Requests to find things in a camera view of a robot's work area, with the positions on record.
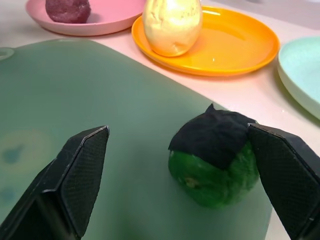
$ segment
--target green ball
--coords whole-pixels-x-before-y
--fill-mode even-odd
[[[170,152],[168,167],[173,178],[192,199],[203,207],[213,209],[240,202],[259,179],[250,142],[226,170],[179,151]]]

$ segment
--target table surface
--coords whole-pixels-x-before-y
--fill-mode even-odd
[[[19,47],[50,39],[61,38],[36,25],[25,12],[26,0],[0,2],[0,47]],[[279,37],[281,44],[296,38],[318,36],[320,30],[294,25],[275,18],[239,10],[214,1],[202,0],[203,5],[228,8],[250,15],[268,25]],[[275,63],[244,76],[212,78],[186,76],[170,72],[151,63],[136,47],[131,31],[91,37],[137,62],[211,99],[223,107],[256,119],[263,125],[280,128],[300,136],[320,155],[320,120],[306,112],[289,95],[279,79]],[[272,213],[265,240],[289,240],[277,214]]]

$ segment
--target mint green plate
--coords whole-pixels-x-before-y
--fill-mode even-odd
[[[265,239],[272,207],[260,182],[239,204],[214,211],[169,173],[171,138],[209,99],[88,40],[26,45],[2,59],[0,223],[70,136],[109,125],[83,240]]]
[[[285,44],[278,55],[280,78],[292,97],[320,119],[320,37]]]

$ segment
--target pink plate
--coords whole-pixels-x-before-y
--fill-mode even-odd
[[[130,28],[146,0],[89,0],[91,15],[84,24],[59,23],[47,15],[46,0],[28,0],[26,12],[44,29],[70,36],[98,36]]]

